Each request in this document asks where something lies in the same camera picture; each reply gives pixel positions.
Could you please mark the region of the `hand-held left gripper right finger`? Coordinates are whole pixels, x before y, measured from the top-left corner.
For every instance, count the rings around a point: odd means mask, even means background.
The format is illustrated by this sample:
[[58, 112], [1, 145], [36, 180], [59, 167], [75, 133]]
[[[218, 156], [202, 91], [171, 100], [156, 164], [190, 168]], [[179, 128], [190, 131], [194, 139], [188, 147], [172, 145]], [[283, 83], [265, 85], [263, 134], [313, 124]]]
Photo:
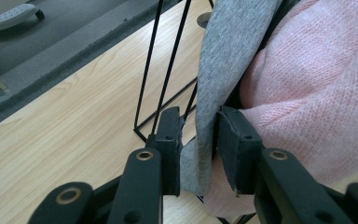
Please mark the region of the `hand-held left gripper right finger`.
[[227, 182], [236, 194], [253, 194], [254, 161], [263, 146], [262, 139], [237, 109], [222, 106], [217, 112], [217, 122], [217, 151]]

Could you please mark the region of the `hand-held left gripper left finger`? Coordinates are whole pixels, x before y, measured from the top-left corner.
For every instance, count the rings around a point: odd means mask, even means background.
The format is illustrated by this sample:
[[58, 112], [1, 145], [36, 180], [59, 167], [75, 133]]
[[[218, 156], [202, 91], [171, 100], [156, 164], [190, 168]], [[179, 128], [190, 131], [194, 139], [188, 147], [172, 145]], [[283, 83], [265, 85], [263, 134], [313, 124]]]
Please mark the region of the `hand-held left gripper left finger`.
[[146, 141], [161, 155], [162, 193], [180, 195], [180, 154], [182, 150], [183, 122], [178, 106], [168, 108], [161, 113], [158, 130], [150, 134]]

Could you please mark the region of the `black wire rack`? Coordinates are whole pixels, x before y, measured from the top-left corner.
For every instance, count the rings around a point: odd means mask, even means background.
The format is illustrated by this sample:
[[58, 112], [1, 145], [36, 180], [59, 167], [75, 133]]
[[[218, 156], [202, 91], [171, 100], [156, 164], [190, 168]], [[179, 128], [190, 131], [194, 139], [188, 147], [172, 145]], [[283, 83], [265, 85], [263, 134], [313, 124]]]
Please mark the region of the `black wire rack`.
[[142, 73], [132, 129], [142, 140], [157, 132], [162, 111], [179, 105], [185, 114], [195, 109], [197, 66], [204, 29], [197, 17], [211, 12], [215, 0], [158, 0]]

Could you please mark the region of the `grey beanie hat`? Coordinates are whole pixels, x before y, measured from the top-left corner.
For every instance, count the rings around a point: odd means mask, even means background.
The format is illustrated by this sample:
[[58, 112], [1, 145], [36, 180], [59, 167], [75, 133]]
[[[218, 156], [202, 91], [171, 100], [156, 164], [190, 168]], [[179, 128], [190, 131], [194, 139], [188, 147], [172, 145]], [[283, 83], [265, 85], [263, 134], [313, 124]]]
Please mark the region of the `grey beanie hat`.
[[181, 152], [181, 188], [206, 193], [215, 115], [233, 92], [265, 35], [299, 0], [216, 0], [200, 52], [196, 136]]

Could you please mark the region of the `pink knitted beanie hat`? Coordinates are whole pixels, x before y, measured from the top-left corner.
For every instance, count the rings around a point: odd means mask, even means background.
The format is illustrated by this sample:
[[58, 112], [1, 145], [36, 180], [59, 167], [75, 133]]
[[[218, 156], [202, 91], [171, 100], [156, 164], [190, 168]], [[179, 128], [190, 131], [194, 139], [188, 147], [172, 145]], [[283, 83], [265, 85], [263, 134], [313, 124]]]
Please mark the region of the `pink knitted beanie hat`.
[[[321, 183], [358, 171], [358, 0], [299, 0], [269, 31], [234, 88], [267, 147], [292, 152]], [[205, 206], [254, 211], [212, 155]]]

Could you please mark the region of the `grey round table grommet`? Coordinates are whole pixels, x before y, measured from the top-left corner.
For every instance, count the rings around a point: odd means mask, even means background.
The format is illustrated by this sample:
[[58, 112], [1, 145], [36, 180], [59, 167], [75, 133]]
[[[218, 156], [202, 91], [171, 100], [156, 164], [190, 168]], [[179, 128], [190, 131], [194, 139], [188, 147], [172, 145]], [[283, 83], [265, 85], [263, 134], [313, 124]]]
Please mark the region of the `grey round table grommet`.
[[208, 25], [208, 22], [211, 18], [212, 13], [211, 12], [205, 12], [203, 14], [200, 14], [197, 17], [197, 24], [199, 27], [205, 29]]

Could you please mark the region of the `office chair base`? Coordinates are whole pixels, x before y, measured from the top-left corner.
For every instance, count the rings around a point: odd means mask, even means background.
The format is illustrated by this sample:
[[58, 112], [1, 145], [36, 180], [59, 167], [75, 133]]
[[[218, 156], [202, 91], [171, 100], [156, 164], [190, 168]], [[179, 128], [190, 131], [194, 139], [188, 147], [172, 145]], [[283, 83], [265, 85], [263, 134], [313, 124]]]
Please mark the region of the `office chair base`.
[[21, 4], [0, 14], [0, 31], [18, 25], [31, 16], [36, 16], [39, 21], [45, 19], [44, 12], [32, 4]]

